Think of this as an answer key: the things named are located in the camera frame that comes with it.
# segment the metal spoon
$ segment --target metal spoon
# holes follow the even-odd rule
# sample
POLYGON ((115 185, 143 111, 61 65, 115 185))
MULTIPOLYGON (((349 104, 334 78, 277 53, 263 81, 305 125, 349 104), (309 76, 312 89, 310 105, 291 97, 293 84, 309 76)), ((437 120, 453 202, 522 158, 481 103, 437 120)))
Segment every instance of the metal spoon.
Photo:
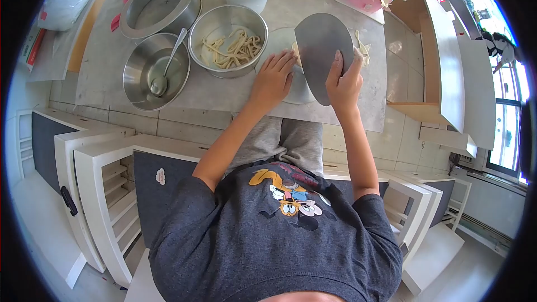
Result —
POLYGON ((155 97, 162 96, 166 89, 168 88, 168 80, 166 78, 166 74, 168 73, 168 68, 170 67, 171 60, 173 59, 175 52, 179 48, 179 45, 183 42, 186 36, 186 28, 183 28, 181 30, 181 33, 177 37, 177 41, 175 42, 175 45, 173 46, 173 49, 170 54, 170 59, 168 60, 168 63, 166 64, 166 67, 164 68, 164 74, 159 77, 155 77, 151 81, 151 85, 149 89, 151 90, 151 93, 154 94, 155 97))

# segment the gray t-shirt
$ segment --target gray t-shirt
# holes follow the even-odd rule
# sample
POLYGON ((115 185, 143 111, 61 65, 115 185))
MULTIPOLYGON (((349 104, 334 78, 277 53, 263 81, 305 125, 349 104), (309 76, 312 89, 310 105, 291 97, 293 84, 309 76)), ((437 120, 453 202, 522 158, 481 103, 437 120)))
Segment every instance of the gray t-shirt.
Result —
POLYGON ((183 179, 152 242, 158 291, 170 301, 259 301, 321 291, 387 301, 402 254, 382 198, 350 204, 334 185, 282 162, 234 171, 213 194, 183 179))

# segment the window frame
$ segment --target window frame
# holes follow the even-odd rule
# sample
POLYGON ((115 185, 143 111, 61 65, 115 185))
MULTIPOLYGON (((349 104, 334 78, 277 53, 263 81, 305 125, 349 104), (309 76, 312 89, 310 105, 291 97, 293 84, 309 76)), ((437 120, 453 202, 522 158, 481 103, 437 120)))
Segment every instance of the window frame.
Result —
MULTIPOLYGON (((496 65, 500 62, 499 55, 496 55, 496 65)), ((491 69, 493 70, 496 65, 493 64, 493 61, 491 61, 491 69)), ((518 115, 520 115, 520 112, 522 110, 522 102, 521 102, 521 94, 520 94, 520 81, 518 79, 518 73, 515 68, 515 66, 512 63, 506 63, 502 65, 502 68, 509 68, 509 71, 511 72, 510 79, 513 81, 514 84, 514 96, 515 99, 507 99, 507 98, 496 98, 496 105, 511 105, 518 109, 518 115)), ((503 77, 503 71, 500 69, 498 71, 499 77, 500 77, 500 86, 501 86, 501 94, 502 97, 505 97, 505 79, 503 77)), ((504 126, 505 126, 505 108, 504 108, 504 126)), ((492 150, 487 150, 486 152, 486 159, 483 161, 483 171, 495 175, 497 177, 518 183, 519 177, 520 177, 520 163, 519 163, 519 151, 518 151, 518 140, 519 140, 519 131, 520 131, 520 117, 517 117, 516 119, 516 133, 514 135, 514 145, 515 145, 515 169, 509 169, 507 167, 501 166, 499 164, 494 164, 493 162, 490 162, 492 150)), ((503 150, 505 147, 505 144, 502 143, 501 149, 503 150)))

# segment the stainless steel bowl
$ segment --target stainless steel bowl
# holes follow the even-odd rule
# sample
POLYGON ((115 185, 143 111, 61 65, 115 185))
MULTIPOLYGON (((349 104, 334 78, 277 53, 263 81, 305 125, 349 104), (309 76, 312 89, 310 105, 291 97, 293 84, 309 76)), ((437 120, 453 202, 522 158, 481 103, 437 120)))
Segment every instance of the stainless steel bowl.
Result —
POLYGON ((142 41, 134 49, 123 71, 123 89, 129 102, 142 111, 160 110, 183 90, 190 73, 190 57, 183 42, 168 69, 166 92, 156 97, 149 89, 155 77, 164 73, 177 35, 158 33, 142 41))
POLYGON ((244 76, 256 67, 259 57, 265 50, 268 31, 269 28, 265 20, 253 10, 236 5, 219 6, 203 14, 192 25, 189 35, 189 53, 198 65, 216 77, 234 78, 244 76), (249 63, 230 69, 220 69, 214 64, 207 66, 201 58, 202 52, 208 54, 208 50, 206 48, 204 50, 203 39, 207 38, 208 41, 211 41, 223 36, 227 37, 239 27, 245 28, 248 36, 257 35, 260 37, 263 46, 256 57, 249 63))
POLYGON ((190 29, 201 12, 201 0, 128 0, 119 24, 124 36, 148 37, 158 32, 179 34, 190 29))

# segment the window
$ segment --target window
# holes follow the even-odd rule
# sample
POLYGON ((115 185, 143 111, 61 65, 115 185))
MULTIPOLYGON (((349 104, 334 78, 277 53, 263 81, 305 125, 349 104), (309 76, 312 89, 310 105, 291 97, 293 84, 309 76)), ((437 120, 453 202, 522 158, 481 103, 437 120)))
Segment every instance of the window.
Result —
MULTIPOLYGON (((499 61, 499 56, 490 59, 492 70, 499 61)), ((525 69, 518 62, 508 63, 493 74, 494 94, 496 95, 496 132, 494 149, 489 151, 484 169, 488 173, 516 182, 520 177, 518 164, 520 109, 522 101, 529 97, 525 72, 523 77, 519 77, 520 70, 525 69)))

